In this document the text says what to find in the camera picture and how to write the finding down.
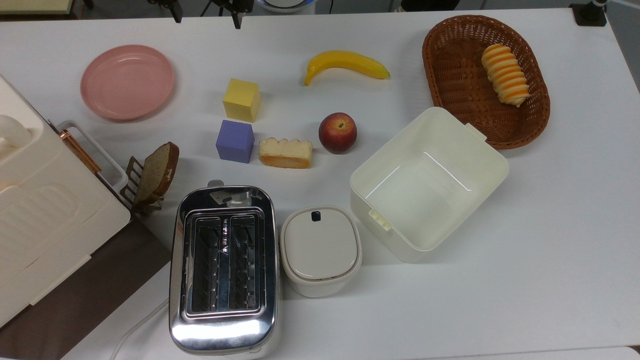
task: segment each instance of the pink plate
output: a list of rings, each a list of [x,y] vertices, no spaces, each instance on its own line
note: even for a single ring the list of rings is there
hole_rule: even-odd
[[[173,89],[173,68],[158,50],[143,45],[114,47],[86,68],[80,84],[84,103],[111,120],[128,121],[162,106]]]

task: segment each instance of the wicker basket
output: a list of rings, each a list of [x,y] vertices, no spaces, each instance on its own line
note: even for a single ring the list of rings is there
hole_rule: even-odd
[[[483,51],[501,43],[511,48],[529,84],[519,108],[502,104],[480,62]],[[437,24],[424,39],[424,69],[433,104],[462,123],[471,123],[495,149],[532,142],[547,125],[547,86],[529,44],[509,26],[481,15],[461,15]]]

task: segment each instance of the apple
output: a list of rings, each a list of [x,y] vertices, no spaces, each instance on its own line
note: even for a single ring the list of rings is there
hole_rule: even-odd
[[[356,142],[356,122],[345,113],[332,113],[322,120],[318,129],[320,143],[333,154],[344,154]]]

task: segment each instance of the white table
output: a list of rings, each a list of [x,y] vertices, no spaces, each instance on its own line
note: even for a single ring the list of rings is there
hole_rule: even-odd
[[[425,262],[400,263],[361,226],[363,266],[348,287],[303,299],[286,286],[284,337],[271,358],[420,359],[640,343],[640,95],[611,28],[580,28],[569,9],[479,13],[515,28],[536,54],[552,101],[545,132],[503,152],[507,179]],[[239,31],[217,18],[0,23],[0,73],[44,117],[80,122],[121,165],[165,141],[178,144],[164,209],[146,221],[168,245],[177,204],[210,179],[263,188],[280,224],[307,206],[349,209],[352,171],[432,106],[422,41],[457,14],[247,17]],[[112,123],[80,98],[84,68],[123,44],[155,47],[175,67],[175,93],[152,119]],[[392,76],[331,70],[305,88],[308,60],[328,49],[376,58]],[[260,84],[256,138],[310,140],[311,169],[268,168],[255,154],[250,164],[218,158],[231,77]],[[319,122],[335,111],[358,123],[358,142],[342,156],[317,139]],[[118,316],[130,316],[68,357],[108,356],[166,297],[168,276],[160,275],[144,306],[125,303]],[[166,319],[155,320],[123,351],[191,358],[167,333]]]

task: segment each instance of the cake slice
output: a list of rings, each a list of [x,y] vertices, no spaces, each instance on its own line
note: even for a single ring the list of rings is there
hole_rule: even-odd
[[[270,167],[309,168],[313,145],[308,141],[268,138],[260,141],[260,161]]]
[[[169,190],[178,165],[180,149],[168,142],[147,156],[140,175],[140,184],[133,198],[132,211],[145,212],[145,208],[158,201]]]

